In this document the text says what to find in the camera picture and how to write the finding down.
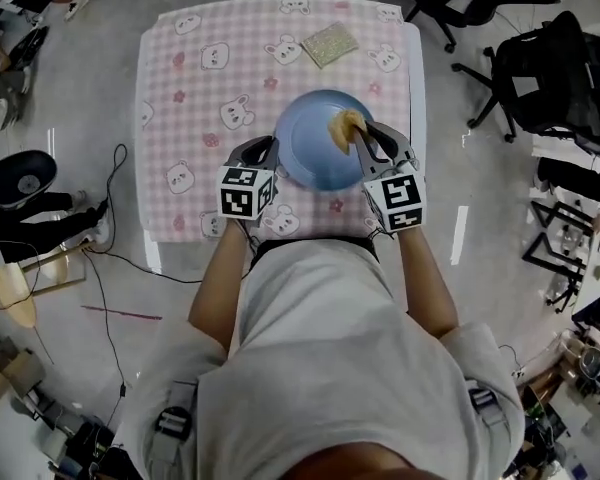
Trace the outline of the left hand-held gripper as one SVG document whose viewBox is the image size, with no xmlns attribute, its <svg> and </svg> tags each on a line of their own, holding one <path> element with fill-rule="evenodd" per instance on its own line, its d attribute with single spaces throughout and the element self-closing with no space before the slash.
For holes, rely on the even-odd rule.
<svg viewBox="0 0 600 480">
<path fill-rule="evenodd" d="M 277 195 L 279 141 L 267 135 L 237 146 L 216 176 L 217 211 L 222 217 L 258 220 Z"/>
</svg>

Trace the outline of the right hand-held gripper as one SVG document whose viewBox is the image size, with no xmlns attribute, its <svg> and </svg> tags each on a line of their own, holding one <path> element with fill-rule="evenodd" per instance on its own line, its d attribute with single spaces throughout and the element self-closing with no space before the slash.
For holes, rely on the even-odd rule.
<svg viewBox="0 0 600 480">
<path fill-rule="evenodd" d="M 366 121 L 366 131 L 355 128 L 355 147 L 363 172 L 363 191 L 387 234 L 422 226 L 427 200 L 424 176 L 414 164 L 410 140 L 387 124 Z M 384 168 L 376 146 L 395 166 Z"/>
</svg>

